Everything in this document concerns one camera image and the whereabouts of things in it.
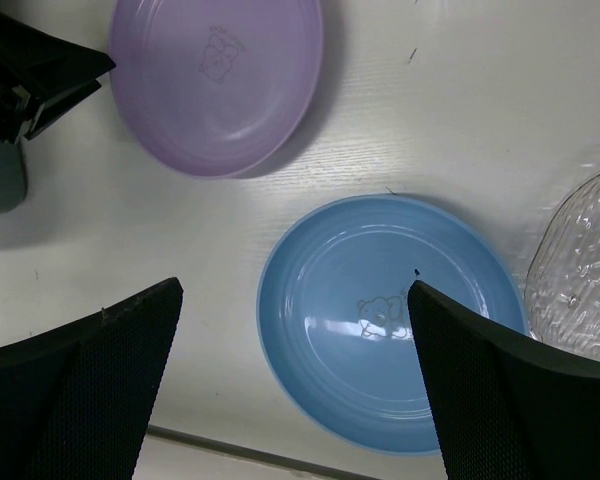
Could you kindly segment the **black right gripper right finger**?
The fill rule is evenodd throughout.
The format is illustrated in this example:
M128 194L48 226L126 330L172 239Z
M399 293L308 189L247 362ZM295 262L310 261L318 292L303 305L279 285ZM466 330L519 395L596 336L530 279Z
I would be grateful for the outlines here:
M407 304L450 479L600 479L600 362L416 281Z

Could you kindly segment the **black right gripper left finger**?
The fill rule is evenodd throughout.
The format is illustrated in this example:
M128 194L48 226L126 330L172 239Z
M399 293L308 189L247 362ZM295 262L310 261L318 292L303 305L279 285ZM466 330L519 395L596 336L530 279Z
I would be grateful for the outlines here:
M183 304L169 278L0 347L0 479L130 479Z

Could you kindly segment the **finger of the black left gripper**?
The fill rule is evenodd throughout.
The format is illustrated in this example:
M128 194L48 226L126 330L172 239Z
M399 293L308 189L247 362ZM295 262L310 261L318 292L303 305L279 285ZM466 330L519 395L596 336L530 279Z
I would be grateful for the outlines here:
M37 137L96 92L99 78L114 68L103 52L0 12L0 142Z

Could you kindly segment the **purple plastic plate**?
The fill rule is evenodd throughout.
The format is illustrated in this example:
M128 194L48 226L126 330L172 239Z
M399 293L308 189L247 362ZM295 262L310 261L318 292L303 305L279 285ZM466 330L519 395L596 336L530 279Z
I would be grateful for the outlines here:
M130 133L159 162L238 177L299 126L323 51L317 1L120 1L111 88Z

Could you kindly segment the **blue plastic plate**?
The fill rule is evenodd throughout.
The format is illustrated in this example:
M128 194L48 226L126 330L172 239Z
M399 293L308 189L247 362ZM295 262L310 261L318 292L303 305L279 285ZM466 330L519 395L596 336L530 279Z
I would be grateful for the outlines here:
M283 390L327 431L384 454L439 450L407 306L419 280L529 330L519 289L489 243L407 196L313 210L278 241L259 283L260 342Z

